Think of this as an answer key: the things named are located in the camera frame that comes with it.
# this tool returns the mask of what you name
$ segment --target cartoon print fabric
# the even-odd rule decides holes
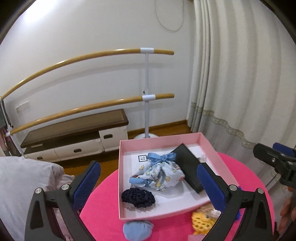
[[[147,159],[148,161],[130,178],[131,184],[164,191],[167,187],[174,187],[185,178],[181,168],[174,162],[175,153],[162,156],[148,153]]]

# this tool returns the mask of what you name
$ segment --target finger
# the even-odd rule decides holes
[[[291,206],[291,198],[288,198],[285,201],[283,208],[281,209],[280,215],[284,216],[290,210],[290,206]]]
[[[288,216],[285,215],[281,218],[281,222],[279,224],[279,229],[278,229],[279,234],[282,234],[285,231],[287,223],[288,223]]]
[[[294,207],[294,209],[292,210],[291,219],[293,222],[296,220],[296,207]]]

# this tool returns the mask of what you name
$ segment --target pink table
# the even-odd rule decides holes
[[[241,188],[245,191],[255,191],[262,188],[270,207],[271,219],[274,224],[274,210],[268,192],[261,180],[244,164],[219,153],[228,166]],[[191,213],[154,220],[153,232],[148,241],[181,241],[187,240],[188,235],[194,232],[191,222]],[[80,217],[94,238],[104,241],[126,240],[123,234],[123,222],[118,214],[118,170],[108,176],[89,196]],[[230,230],[226,240],[231,240],[239,222]]]

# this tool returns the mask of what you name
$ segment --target human hand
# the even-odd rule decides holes
[[[288,190],[290,192],[293,191],[293,189],[290,187],[288,187]],[[291,210],[291,197],[285,201],[283,208],[280,212],[280,215],[281,215],[281,222],[278,228],[278,232],[279,234],[282,234],[285,231],[285,228],[287,226],[289,219],[291,218],[292,221],[295,221],[296,219],[296,207],[294,207],[294,209]]]

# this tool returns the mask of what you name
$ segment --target yellow crocheted item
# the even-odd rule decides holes
[[[194,234],[206,235],[210,229],[214,226],[216,218],[211,218],[204,213],[193,212],[192,213],[192,227],[194,228]]]

